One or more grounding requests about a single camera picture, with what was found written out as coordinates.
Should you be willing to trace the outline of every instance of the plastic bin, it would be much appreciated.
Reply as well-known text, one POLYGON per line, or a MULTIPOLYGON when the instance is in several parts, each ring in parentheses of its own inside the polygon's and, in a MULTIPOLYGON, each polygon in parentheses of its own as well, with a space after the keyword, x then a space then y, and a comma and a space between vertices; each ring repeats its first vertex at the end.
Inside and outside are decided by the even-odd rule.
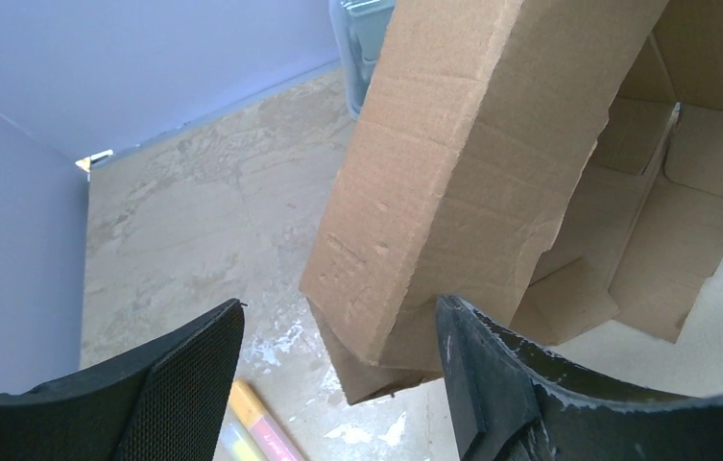
POLYGON ((373 78, 395 0, 330 0, 330 18, 344 66, 347 107, 357 118, 373 78))

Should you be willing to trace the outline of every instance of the lavender wall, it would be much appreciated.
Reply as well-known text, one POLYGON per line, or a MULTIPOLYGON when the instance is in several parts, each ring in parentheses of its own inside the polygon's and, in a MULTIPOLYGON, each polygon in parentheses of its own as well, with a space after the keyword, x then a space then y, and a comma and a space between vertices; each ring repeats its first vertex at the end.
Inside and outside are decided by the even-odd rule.
POLYGON ((0 2, 0 113, 78 159, 336 61, 327 0, 0 2))
POLYGON ((86 174, 0 117, 0 392, 78 369, 86 174))

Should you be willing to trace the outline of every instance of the torn cardboard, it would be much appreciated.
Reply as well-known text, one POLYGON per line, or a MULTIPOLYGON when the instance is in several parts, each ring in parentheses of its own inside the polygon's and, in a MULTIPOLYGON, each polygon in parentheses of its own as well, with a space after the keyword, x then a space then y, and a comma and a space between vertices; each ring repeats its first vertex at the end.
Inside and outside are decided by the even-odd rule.
MULTIPOLYGON (((722 256, 723 180, 714 172, 723 172, 723 148, 683 136, 711 136, 708 121, 687 128, 708 118, 687 106, 723 112, 723 2, 470 0, 451 8, 398 3, 302 276, 345 389, 375 370, 353 398, 395 390, 401 374, 410 376, 403 385, 437 375, 438 294, 562 338, 590 323, 564 315, 580 313, 579 303, 557 310, 554 298, 533 294, 544 284, 528 286, 550 278, 548 289, 562 289, 555 281, 576 277, 568 264, 581 260, 590 267, 576 271, 590 287, 579 291, 585 300, 607 301, 597 287, 610 279, 620 320, 674 339, 722 256), (617 91, 684 104, 673 141, 679 155, 666 154, 665 175, 645 147, 663 130, 647 137, 613 125, 586 168, 617 91), (610 192, 613 181, 596 181, 611 173, 642 184, 635 200, 610 192), (579 207, 603 209, 607 221, 579 207), (571 220, 593 220, 600 232, 571 220), (605 234, 612 245, 589 236, 605 234), (526 290, 534 309, 515 316, 526 290)), ((617 101, 611 110, 614 118, 636 114, 617 101)))
POLYGON ((669 105, 617 98, 610 121, 570 198, 559 235, 531 282, 583 257, 605 288, 661 171, 676 114, 669 105))
POLYGON ((301 280, 342 344, 440 371, 437 294, 511 321, 664 5, 398 3, 301 280))

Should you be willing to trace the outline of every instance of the cardboard box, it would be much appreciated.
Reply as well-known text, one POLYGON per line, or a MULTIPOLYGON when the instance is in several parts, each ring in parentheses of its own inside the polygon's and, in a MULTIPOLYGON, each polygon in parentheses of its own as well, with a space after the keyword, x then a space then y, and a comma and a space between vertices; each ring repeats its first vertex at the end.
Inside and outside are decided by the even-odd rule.
POLYGON ((722 0, 407 0, 301 290, 353 402, 438 375, 438 294, 674 341, 722 254, 722 0))

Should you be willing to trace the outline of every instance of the cardboard sheet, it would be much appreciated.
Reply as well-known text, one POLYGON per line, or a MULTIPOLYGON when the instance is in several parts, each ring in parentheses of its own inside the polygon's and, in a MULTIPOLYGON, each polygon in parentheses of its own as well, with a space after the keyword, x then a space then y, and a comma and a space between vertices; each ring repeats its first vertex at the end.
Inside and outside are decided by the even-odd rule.
POLYGON ((610 287, 646 196, 661 170, 674 120, 671 106, 615 99, 610 122, 573 192, 556 242, 540 257, 532 282, 583 257, 603 286, 610 287), (623 167, 641 162, 645 171, 639 171, 644 168, 638 166, 623 167), (597 164, 616 166, 621 171, 597 164))
POLYGON ((400 351, 443 293, 511 321, 665 4, 398 4, 301 280, 345 347, 439 370, 400 351))
POLYGON ((683 106, 665 172, 674 182, 723 197, 722 111, 683 106))
POLYGON ((580 258, 528 287, 511 329, 554 346, 598 327, 618 311, 604 280, 580 258))
POLYGON ((660 175, 610 286, 617 320, 675 342, 723 257, 723 198, 660 175))

